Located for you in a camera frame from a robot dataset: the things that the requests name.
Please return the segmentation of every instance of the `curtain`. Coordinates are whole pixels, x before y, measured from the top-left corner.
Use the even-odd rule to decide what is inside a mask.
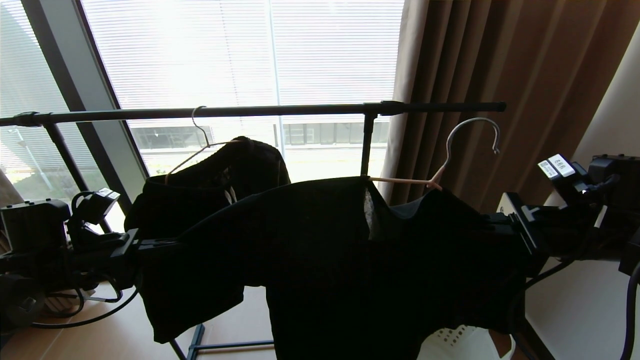
[[[542,204],[551,192],[537,163],[570,158],[609,86],[640,19],[640,1],[406,0],[394,100],[506,101],[504,113],[397,115],[383,177],[429,179],[462,120],[487,116],[502,134],[475,122],[456,133],[440,184],[483,212],[502,192]],[[424,194],[414,184],[380,184],[389,204]]]
[[[20,202],[22,202],[22,197],[13,187],[9,179],[6,178],[4,172],[0,170],[0,208]],[[4,254],[9,250],[11,250],[11,248],[9,248],[9,241],[6,239],[4,232],[0,231],[0,254]]]

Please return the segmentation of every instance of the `white wall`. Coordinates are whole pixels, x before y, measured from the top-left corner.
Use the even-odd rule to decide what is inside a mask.
[[[592,155],[620,153],[640,156],[640,26],[573,160],[586,168]],[[527,292],[527,318],[557,360],[618,359],[627,281],[617,263],[581,261]],[[639,331],[633,359],[640,359]]]

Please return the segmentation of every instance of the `clothing rack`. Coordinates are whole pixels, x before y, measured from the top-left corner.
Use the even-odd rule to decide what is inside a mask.
[[[364,139],[362,145],[362,164],[360,173],[367,175],[369,172],[369,153],[371,151],[371,136],[376,118],[380,115],[391,116],[401,113],[425,113],[425,112],[475,112],[475,111],[504,111],[504,102],[463,102],[449,104],[411,103],[405,104],[399,101],[381,101],[364,104],[327,104],[327,105],[293,105],[293,106],[245,106],[236,108],[202,108],[198,109],[194,117],[254,117],[254,116],[284,116],[284,115],[331,115],[331,114],[363,114]],[[20,113],[14,117],[0,119],[1,126],[44,126],[51,141],[55,144],[65,162],[71,176],[81,191],[89,190],[80,169],[71,155],[65,139],[60,133],[57,124],[62,122],[93,122],[102,120],[142,120],[142,119],[172,119],[191,118],[193,108],[177,109],[139,109],[139,110],[106,110],[106,111],[74,111],[68,113]],[[108,231],[106,223],[101,224]],[[199,350],[255,347],[273,345],[273,340],[250,341],[242,343],[226,343],[215,345],[201,345],[204,335],[204,325],[196,326],[195,333],[189,346],[189,352],[185,356],[175,339],[170,345],[180,360],[195,360]]]

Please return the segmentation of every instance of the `wooden floor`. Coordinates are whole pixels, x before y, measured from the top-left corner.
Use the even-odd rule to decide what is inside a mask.
[[[125,298],[131,291],[125,292]],[[94,296],[111,297],[108,286],[100,286]],[[89,303],[82,313],[71,322],[93,318],[113,308],[112,304]],[[269,310],[265,301],[264,288],[244,290],[244,301],[205,323],[206,330],[202,343],[229,343],[238,341],[271,340]],[[190,329],[177,339],[186,350],[191,343],[194,329]],[[492,333],[499,354],[509,349],[509,338]],[[273,347],[253,350],[206,350],[200,352],[199,360],[272,360]],[[2,360],[103,360],[103,359],[153,359],[176,360],[169,344],[153,341],[153,331],[147,320],[140,297],[134,299],[117,314],[90,325],[64,330],[26,329],[11,338],[0,353]],[[517,352],[514,360],[525,360]]]

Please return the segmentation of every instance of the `basket handle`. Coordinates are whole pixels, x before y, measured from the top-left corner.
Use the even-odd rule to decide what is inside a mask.
[[[511,360],[511,358],[513,357],[513,353],[516,351],[515,339],[511,335],[509,335],[509,339],[511,339],[511,349],[507,351],[507,353],[504,354],[504,356],[502,356],[500,360]]]

